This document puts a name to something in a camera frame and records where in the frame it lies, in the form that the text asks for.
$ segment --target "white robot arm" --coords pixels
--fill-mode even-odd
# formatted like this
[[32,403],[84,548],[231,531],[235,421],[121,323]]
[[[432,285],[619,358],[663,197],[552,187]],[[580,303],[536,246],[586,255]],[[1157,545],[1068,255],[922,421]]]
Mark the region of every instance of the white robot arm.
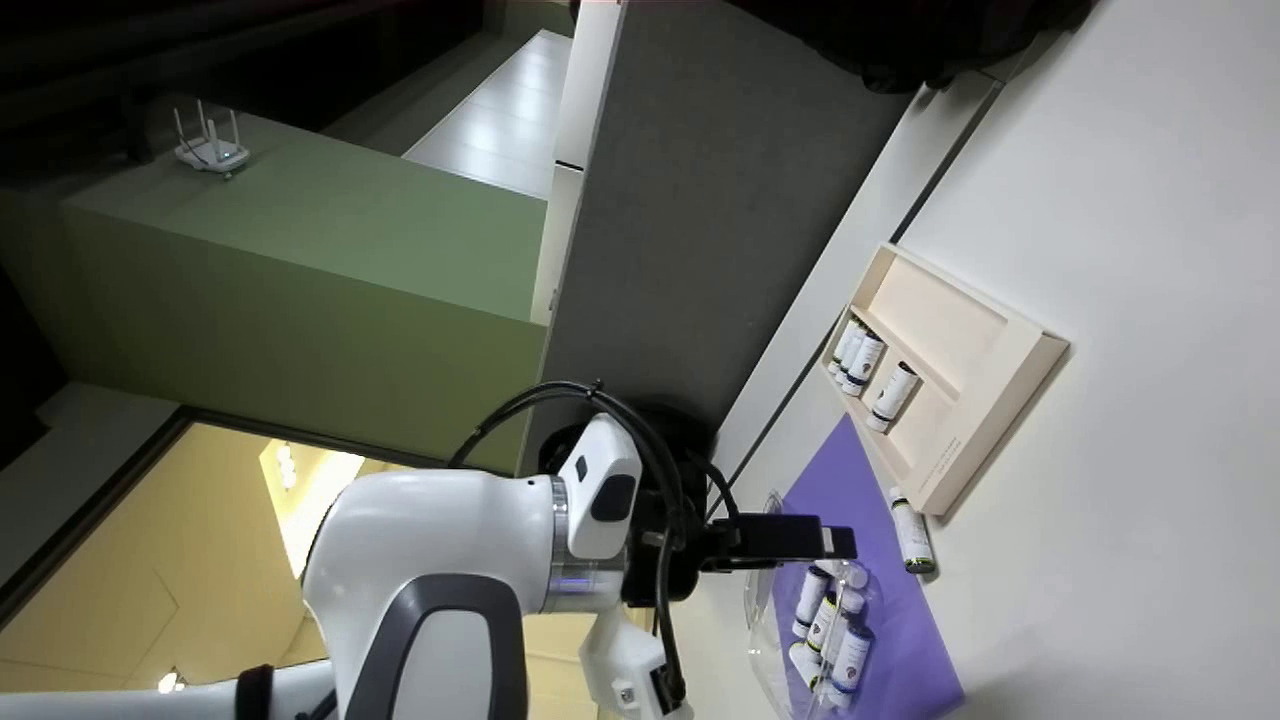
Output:
[[[596,417],[557,475],[391,473],[350,483],[305,574],[338,716],[522,716],[519,610],[619,622],[641,473],[633,434]],[[604,629],[593,649],[617,663],[619,632]]]
[[[633,409],[599,388],[561,393],[584,393],[604,412],[548,475],[419,467],[338,491],[305,573],[331,656],[321,711],[295,709],[317,697],[295,693],[295,674],[312,680],[317,668],[285,668],[275,688],[250,693],[239,680],[179,697],[0,697],[0,720],[519,720],[522,610],[596,610],[580,658],[593,698],[611,716],[692,716],[666,599],[688,594],[697,573],[851,554],[851,531],[813,516],[742,516],[703,459],[680,475],[676,451]],[[703,473],[728,497],[728,521],[700,521]],[[654,606],[660,636],[626,622],[626,604]]]

